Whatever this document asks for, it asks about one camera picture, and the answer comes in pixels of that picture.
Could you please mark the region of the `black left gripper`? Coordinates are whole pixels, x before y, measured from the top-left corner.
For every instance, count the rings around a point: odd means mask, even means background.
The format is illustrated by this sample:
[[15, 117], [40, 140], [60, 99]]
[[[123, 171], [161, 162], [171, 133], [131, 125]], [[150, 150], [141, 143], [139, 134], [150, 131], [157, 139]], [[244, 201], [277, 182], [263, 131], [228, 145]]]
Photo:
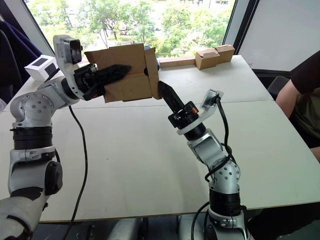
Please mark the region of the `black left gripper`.
[[131, 65], [114, 64], [98, 70], [90, 63], [74, 71], [74, 80], [78, 90], [85, 101], [103, 96], [105, 85], [109, 85], [123, 79], [132, 69]]

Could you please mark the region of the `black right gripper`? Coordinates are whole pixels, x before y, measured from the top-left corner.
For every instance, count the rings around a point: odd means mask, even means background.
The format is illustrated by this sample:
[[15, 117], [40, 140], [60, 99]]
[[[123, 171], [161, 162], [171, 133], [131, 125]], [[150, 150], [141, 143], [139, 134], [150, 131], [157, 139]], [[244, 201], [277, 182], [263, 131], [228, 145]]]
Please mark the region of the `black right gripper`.
[[199, 118], [199, 110], [192, 101], [184, 105], [170, 85], [163, 81], [159, 81], [157, 85], [161, 97], [173, 112], [173, 114], [168, 116], [168, 120], [174, 128], [183, 129]]

